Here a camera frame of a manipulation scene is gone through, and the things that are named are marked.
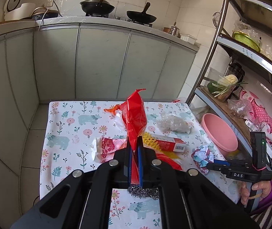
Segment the person's right hand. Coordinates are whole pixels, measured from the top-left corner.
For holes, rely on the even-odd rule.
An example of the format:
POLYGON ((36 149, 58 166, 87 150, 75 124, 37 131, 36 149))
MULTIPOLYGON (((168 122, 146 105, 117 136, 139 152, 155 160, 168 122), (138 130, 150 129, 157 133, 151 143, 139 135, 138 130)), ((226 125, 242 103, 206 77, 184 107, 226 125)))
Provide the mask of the person's right hand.
MULTIPOLYGON (((252 186, 252 190, 254 191, 261 190, 262 193, 260 196, 260 200, 263 200, 272 191, 272 184, 270 181, 260 181, 252 186)), ((241 193, 241 203, 243 205, 246 205, 250 197, 250 191, 247 189, 247 185, 245 182, 241 183, 240 193, 241 193)))

